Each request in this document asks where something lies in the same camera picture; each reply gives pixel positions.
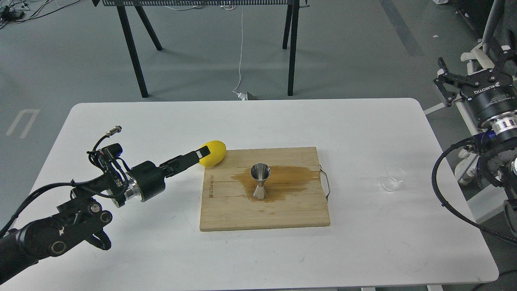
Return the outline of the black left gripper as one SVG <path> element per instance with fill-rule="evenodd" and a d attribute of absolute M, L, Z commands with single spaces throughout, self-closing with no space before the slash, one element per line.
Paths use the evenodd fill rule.
<path fill-rule="evenodd" d="M 208 147 L 201 147 L 163 162 L 160 164 L 160 168 L 151 161 L 137 164 L 126 172 L 129 185 L 125 191 L 125 199 L 137 197 L 141 202 L 150 200 L 165 190 L 164 178 L 182 173 L 210 154 Z"/>

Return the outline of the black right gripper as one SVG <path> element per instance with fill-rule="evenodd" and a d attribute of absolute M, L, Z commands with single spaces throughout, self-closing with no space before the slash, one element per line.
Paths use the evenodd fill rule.
<path fill-rule="evenodd" d="M 467 111 L 480 129 L 487 129 L 490 121 L 501 114 L 516 111 L 516 72 L 506 68 L 507 63 L 516 65 L 516 49 L 511 44 L 501 44 L 492 38 L 486 44 L 493 52 L 488 72 L 478 72 L 469 77 L 449 72 L 445 61 L 438 57 L 439 70 L 433 79 L 434 85 L 443 98 L 443 105 L 451 107 L 459 94 L 465 99 Z M 445 84 L 460 90 L 447 90 Z"/>

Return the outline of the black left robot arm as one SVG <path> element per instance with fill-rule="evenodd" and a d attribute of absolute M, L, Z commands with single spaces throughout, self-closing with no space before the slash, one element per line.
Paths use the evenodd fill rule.
<path fill-rule="evenodd" d="M 100 250 L 109 250 L 111 241 L 104 231 L 113 220 L 95 196 L 109 198 L 122 207 L 133 197 L 148 201 L 165 188 L 165 180 L 197 164 L 211 154 L 207 145 L 156 165 L 144 161 L 129 168 L 121 159 L 118 143 L 99 148 L 101 142 L 122 130 L 120 126 L 107 131 L 88 151 L 89 162 L 102 171 L 99 177 L 76 182 L 52 183 L 30 193 L 1 230 L 1 283 L 7 282 L 39 260 L 65 254 L 83 241 Z M 29 222 L 20 229 L 12 227 L 21 212 L 48 190 L 70 186 L 70 199 L 57 207 L 57 214 Z"/>

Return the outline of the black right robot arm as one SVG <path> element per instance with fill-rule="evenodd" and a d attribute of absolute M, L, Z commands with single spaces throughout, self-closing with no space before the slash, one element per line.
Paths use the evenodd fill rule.
<path fill-rule="evenodd" d="M 508 45 L 497 46 L 496 59 L 491 60 L 483 46 L 471 52 L 473 61 L 481 66 L 466 76 L 450 72 L 442 58 L 433 83 L 443 98 L 443 105 L 464 105 L 476 131 L 471 137 L 452 144 L 435 162 L 431 185 L 435 195 L 449 212 L 477 227 L 482 232 L 510 245 L 516 245 L 516 88 L 514 77 L 503 72 L 507 61 L 516 61 L 516 51 Z M 503 210 L 512 236 L 490 230 L 460 214 L 443 197 L 438 188 L 437 172 L 445 157 L 456 149 L 473 154 L 473 177 L 504 190 Z"/>

